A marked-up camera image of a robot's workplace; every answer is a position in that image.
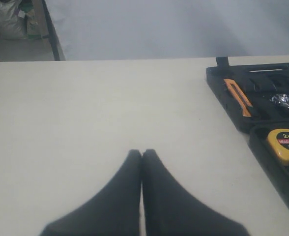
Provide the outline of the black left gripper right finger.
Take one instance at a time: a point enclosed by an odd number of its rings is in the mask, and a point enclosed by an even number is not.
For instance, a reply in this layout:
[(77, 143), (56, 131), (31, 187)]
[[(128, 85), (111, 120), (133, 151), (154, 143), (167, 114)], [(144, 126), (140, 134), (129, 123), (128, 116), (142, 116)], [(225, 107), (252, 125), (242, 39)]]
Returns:
[(142, 157), (145, 228), (148, 236), (246, 236), (247, 229), (214, 211), (183, 188), (148, 149)]

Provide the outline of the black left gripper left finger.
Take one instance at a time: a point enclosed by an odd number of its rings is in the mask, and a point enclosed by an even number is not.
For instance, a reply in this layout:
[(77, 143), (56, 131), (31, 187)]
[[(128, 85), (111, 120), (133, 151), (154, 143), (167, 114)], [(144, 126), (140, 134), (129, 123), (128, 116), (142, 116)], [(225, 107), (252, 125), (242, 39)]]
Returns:
[(43, 236), (140, 235), (141, 159), (132, 149), (113, 178), (94, 197), (48, 224)]

